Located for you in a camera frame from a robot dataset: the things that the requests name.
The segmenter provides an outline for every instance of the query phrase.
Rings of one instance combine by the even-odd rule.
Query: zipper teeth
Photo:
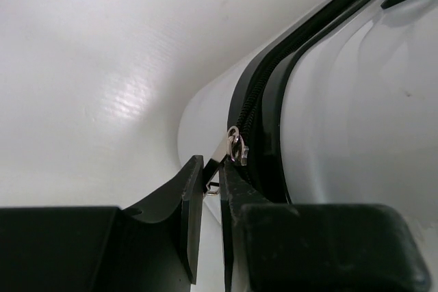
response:
[[[268,83],[268,80],[272,72],[274,72],[276,66],[279,65],[283,59],[285,59],[292,51],[296,50],[299,44],[304,42],[307,38],[311,37],[311,36],[306,36],[306,33],[307,30],[311,29],[312,27],[313,25],[308,27],[300,34],[298,39],[295,39],[293,43],[286,46],[286,48],[284,48],[281,51],[281,53],[279,53],[272,61],[270,61],[266,69],[260,73],[260,78],[256,78],[257,83],[255,84],[254,88],[251,90],[250,94],[246,98],[245,103],[242,106],[242,110],[240,112],[239,118],[237,119],[236,127],[242,130],[242,137],[246,137],[245,133],[248,130],[248,121],[251,124],[253,123],[253,119],[255,115],[254,105],[256,104],[260,94],[263,92],[266,84]]]
[[[246,97],[236,123],[236,127],[242,131],[242,137],[244,139],[247,137],[250,126],[254,121],[254,106],[257,104],[259,97],[263,94],[264,88],[277,65],[279,65],[280,62],[293,51],[296,51],[299,47],[301,47],[304,42],[316,35],[321,29],[330,25],[330,23],[339,16],[339,11],[342,8],[352,5],[354,2],[355,0],[348,0],[348,4],[337,4],[333,9],[326,10],[327,13],[322,13],[324,12],[323,9],[321,12],[321,14],[325,16],[323,21],[312,20],[311,18],[309,21],[307,21],[307,26],[302,27],[302,31],[296,33],[298,34],[297,36],[295,36],[295,33],[292,32],[292,34],[288,37],[292,39],[289,44],[286,44],[285,46],[279,44],[276,48],[283,48],[281,52],[275,55],[274,58],[268,62],[265,68],[261,67],[257,70],[258,72],[255,72],[255,77],[253,79],[256,79],[257,82],[250,91],[249,95]]]

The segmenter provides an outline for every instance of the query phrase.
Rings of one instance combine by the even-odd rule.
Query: zipper pull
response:
[[[219,187],[217,183],[212,183],[211,180],[225,159],[229,157],[230,161],[235,165],[245,166],[247,164],[248,151],[249,147],[245,145],[239,129],[236,126],[232,126],[204,167],[203,182],[206,195],[214,196],[219,194],[219,188],[214,191],[211,189],[212,186]]]

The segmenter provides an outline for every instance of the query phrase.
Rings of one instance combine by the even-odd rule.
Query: black zipper tape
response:
[[[304,18],[305,21],[303,21],[304,19],[300,20],[297,25],[294,25],[266,47],[248,65],[236,85],[230,104],[229,126],[233,125],[231,122],[235,122],[235,125],[241,131],[243,139],[250,147],[248,165],[240,167],[239,171],[245,180],[273,202],[287,202],[290,199],[285,188],[283,171],[281,170],[281,173],[278,173],[278,170],[276,170],[274,174],[270,170],[269,167],[276,167],[278,169],[278,165],[268,165],[266,159],[263,158],[263,147],[260,147],[266,144],[263,140],[263,131],[260,124],[258,124],[261,117],[261,103],[266,84],[275,68],[286,57],[294,53],[304,53],[304,51],[298,52],[300,47],[307,44],[310,39],[312,39],[313,44],[321,40],[327,33],[362,8],[368,1],[330,0],[328,3],[323,4],[316,13],[310,17],[306,16]],[[240,108],[237,118],[236,108]]]

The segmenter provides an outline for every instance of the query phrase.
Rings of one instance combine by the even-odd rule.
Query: white plastic surface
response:
[[[437,277],[438,0],[380,4],[295,67],[281,112],[285,178],[296,203],[397,209]]]
[[[195,92],[319,1],[0,0],[0,206],[143,198],[181,167]],[[202,229],[193,290],[223,291]]]

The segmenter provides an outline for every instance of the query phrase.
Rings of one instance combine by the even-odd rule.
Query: white background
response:
[[[0,0],[0,206],[143,198],[195,92],[320,1]],[[220,234],[205,211],[194,291],[223,291]]]

